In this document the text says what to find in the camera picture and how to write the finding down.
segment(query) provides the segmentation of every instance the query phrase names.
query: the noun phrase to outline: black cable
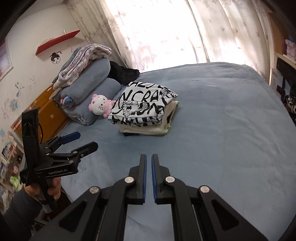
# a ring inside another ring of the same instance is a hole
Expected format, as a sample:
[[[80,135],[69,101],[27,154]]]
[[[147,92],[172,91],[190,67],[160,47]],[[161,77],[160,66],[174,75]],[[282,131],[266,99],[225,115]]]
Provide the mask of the black cable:
[[[40,126],[40,130],[41,130],[41,141],[40,141],[40,144],[41,144],[42,140],[43,140],[43,129],[42,129],[42,126],[40,125],[40,123],[38,123],[38,125]]]

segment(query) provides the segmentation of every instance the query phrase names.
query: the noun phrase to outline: dark sleeve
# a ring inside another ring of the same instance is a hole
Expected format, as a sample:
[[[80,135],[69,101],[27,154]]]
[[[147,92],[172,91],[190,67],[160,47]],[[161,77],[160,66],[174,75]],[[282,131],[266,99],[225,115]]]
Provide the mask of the dark sleeve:
[[[31,226],[41,210],[41,204],[23,189],[17,192],[3,217],[15,240],[27,241],[31,237]]]

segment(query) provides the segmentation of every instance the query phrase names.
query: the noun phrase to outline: orange headboard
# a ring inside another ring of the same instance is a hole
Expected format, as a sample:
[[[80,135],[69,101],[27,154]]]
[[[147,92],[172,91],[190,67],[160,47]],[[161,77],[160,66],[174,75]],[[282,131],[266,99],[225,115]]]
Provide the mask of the orange headboard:
[[[45,142],[55,136],[67,122],[70,120],[64,112],[58,108],[52,100],[49,100],[53,93],[53,85],[49,86],[39,95],[33,103],[27,108],[39,107],[39,123],[43,130],[43,140]],[[16,132],[20,138],[22,137],[21,116],[12,124],[11,129]],[[38,130],[39,140],[41,140],[41,129]]]

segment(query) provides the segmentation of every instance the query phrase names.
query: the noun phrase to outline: hello kitty plush toy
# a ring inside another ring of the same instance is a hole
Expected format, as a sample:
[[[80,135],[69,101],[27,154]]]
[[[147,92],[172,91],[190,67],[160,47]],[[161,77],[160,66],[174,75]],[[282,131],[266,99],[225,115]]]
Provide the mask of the hello kitty plush toy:
[[[104,118],[107,118],[111,113],[114,103],[115,100],[108,100],[103,95],[94,94],[89,105],[89,111],[92,111],[95,115],[103,115]]]

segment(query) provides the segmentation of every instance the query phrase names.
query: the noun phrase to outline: curtain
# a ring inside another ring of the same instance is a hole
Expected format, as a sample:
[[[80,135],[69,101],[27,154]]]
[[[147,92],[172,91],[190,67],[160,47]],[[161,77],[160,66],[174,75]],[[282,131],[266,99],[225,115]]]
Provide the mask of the curtain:
[[[67,0],[67,5],[87,42],[110,47],[112,49],[110,60],[127,67],[112,34],[110,19],[106,17],[100,1]]]
[[[101,2],[120,53],[130,68],[146,72],[207,62],[198,27],[186,1]]]
[[[269,81],[274,51],[260,0],[188,1],[210,62],[246,64]]]

